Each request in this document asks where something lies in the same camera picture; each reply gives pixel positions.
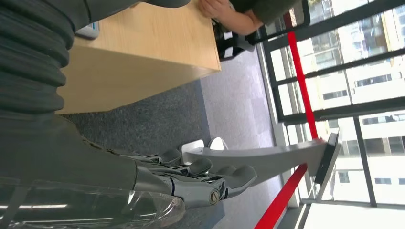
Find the window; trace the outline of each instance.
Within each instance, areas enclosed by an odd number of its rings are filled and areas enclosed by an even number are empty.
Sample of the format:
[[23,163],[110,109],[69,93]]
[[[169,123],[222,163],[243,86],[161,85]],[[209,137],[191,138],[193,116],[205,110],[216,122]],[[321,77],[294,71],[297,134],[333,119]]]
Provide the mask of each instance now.
[[338,120],[328,120],[328,124],[329,124],[329,128],[338,128],[339,127],[339,123]]
[[401,16],[399,17],[399,23],[401,23],[402,25],[405,24],[405,15],[401,15]]
[[357,142],[357,140],[350,140],[346,143],[349,155],[360,155],[359,143]]
[[404,144],[401,137],[389,137],[390,149],[392,154],[402,154],[404,151]]
[[368,78],[368,79],[364,79],[364,80],[358,80],[358,81],[354,82],[354,84],[356,85],[356,87],[363,87],[363,86],[376,84],[376,83],[383,83],[383,82],[387,82],[387,81],[391,81],[391,80],[392,80],[391,74],[388,74],[388,75],[380,75],[380,76],[376,76],[376,77],[372,77],[372,78]]
[[382,138],[365,139],[364,145],[367,154],[384,154],[384,146]]
[[361,42],[353,42],[353,48],[355,49],[363,49]]
[[390,185],[391,178],[374,178],[374,181],[377,185]]
[[338,172],[339,182],[341,183],[350,183],[349,173],[348,172]]
[[397,14],[405,13],[405,5],[395,8]]
[[405,114],[386,115],[373,118],[365,118],[362,120],[363,125],[378,124],[378,123],[391,123],[405,121]]
[[339,97],[344,97],[344,96],[347,96],[347,90],[325,93],[325,94],[323,94],[323,99],[328,100],[328,99],[334,99],[334,98],[339,98]]

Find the gray sleeve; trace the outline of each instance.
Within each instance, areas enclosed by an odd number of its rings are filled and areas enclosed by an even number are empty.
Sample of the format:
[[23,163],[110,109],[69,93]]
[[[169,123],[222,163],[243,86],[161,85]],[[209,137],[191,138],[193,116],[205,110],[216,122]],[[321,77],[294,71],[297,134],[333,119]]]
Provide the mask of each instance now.
[[300,0],[259,0],[252,8],[253,14],[269,25],[282,16]]

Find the prosthetic hand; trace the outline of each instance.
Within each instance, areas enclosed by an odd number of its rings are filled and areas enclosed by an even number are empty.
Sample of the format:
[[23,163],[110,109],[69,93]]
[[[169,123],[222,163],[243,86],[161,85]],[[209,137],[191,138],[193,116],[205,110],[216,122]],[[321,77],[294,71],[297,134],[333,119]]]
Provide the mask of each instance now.
[[[149,0],[179,7],[189,0]],[[83,139],[54,111],[74,32],[137,0],[0,0],[0,229],[143,228],[179,220],[255,179],[244,166],[206,173],[211,162],[170,166],[162,156],[124,156]]]

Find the building window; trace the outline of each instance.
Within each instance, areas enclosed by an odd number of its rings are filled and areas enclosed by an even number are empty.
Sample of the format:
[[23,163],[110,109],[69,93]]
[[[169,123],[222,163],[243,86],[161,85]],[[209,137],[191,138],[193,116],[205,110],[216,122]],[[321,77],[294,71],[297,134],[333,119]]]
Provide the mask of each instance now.
[[350,140],[346,143],[350,155],[360,155],[359,143],[357,140]]
[[348,172],[338,172],[339,182],[341,183],[350,183],[349,173]]
[[329,128],[338,128],[339,123],[337,119],[334,120],[328,120]]
[[402,142],[402,137],[389,137],[388,142],[390,144],[390,149],[392,154],[403,154],[404,144]]
[[344,96],[347,96],[347,90],[325,93],[325,94],[323,94],[323,99],[328,100],[328,99],[334,99],[334,98],[339,98],[339,97],[344,97]]
[[391,80],[392,80],[391,74],[387,74],[387,75],[371,77],[371,78],[364,79],[364,80],[358,80],[358,81],[354,82],[354,84],[356,87],[363,87],[363,86],[368,86],[368,85],[372,85],[372,84],[376,84],[376,83],[383,83],[383,82],[387,82],[387,81],[391,81]]
[[374,178],[374,181],[377,185],[390,185],[391,178]]
[[393,115],[386,115],[380,117],[373,117],[373,118],[365,118],[362,120],[363,125],[371,125],[371,124],[378,124],[378,123],[391,123],[391,122],[399,122],[405,121],[405,114],[393,114]]
[[367,154],[384,154],[384,146],[382,138],[365,139],[364,145]]

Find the building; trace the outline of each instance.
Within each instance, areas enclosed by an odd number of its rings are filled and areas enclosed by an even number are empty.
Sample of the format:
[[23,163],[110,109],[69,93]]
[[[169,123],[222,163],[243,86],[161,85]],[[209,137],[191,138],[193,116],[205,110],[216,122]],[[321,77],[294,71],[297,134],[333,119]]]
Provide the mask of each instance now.
[[[317,23],[368,0],[322,0],[310,4],[311,23]],[[304,73],[403,48],[405,6],[374,15],[335,31],[299,42]],[[405,96],[405,62],[396,57],[365,66],[307,79],[313,110]],[[301,99],[295,97],[299,110]],[[377,202],[405,204],[405,111],[360,116]],[[360,159],[353,118],[317,123],[318,133],[342,129],[343,147],[324,199],[370,201]],[[309,138],[309,130],[304,128]]]

